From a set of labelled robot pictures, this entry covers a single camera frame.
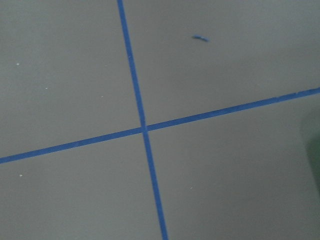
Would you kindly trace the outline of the brown paper table cover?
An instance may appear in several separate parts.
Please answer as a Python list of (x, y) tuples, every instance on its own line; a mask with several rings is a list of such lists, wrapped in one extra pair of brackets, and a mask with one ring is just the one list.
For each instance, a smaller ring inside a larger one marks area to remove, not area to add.
[(317, 240), (317, 0), (3, 0), (3, 240)]

